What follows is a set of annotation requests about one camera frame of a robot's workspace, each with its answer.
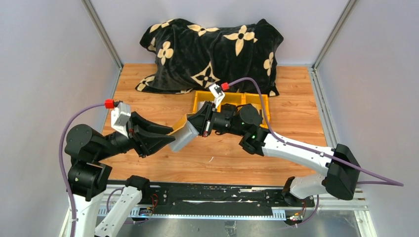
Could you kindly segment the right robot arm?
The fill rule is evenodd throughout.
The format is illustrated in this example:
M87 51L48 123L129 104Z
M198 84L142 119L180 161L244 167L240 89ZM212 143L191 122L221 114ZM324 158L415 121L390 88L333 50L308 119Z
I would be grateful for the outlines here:
M320 194L342 200L354 197L359 163L346 145L321 147L281 136L261 126L262 115L251 104L225 104L217 111L212 102L205 102L187 121L200 136L207 137L212 131L238 135L239 145L251 155L284 158L316 171L287 179L282 196L289 203Z

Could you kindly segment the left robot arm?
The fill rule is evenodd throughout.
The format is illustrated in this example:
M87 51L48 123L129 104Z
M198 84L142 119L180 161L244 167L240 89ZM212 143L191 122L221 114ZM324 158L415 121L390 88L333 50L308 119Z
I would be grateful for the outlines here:
M137 204L158 203L158 196L151 191L150 180L132 175L126 180L117 203L102 223L96 225L112 170L101 160L130 150L145 158L175 140L170 135L173 128L148 121L137 112L130 115L125 130L127 136L117 131L104 136L87 124L78 124L67 134L64 151L72 163L67 190L74 199L71 213L76 216L70 232L72 237L114 237Z

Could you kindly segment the yellow leather card holder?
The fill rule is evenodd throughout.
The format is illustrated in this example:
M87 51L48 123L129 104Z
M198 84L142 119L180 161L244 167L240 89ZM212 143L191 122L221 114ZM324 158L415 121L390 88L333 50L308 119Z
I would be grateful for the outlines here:
M175 140L169 144L173 152L179 152L193 139L195 139L199 132L188 120L188 116L192 114L185 114L173 126L173 132L169 135L173 136Z

